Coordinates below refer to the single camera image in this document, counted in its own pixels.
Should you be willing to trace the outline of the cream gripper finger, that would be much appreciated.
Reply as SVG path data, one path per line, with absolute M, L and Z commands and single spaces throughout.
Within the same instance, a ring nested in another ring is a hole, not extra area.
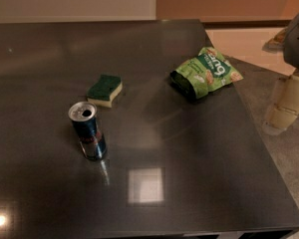
M 270 135 L 278 135 L 298 117 L 299 69 L 296 69 L 291 76 L 276 81 L 262 128 Z

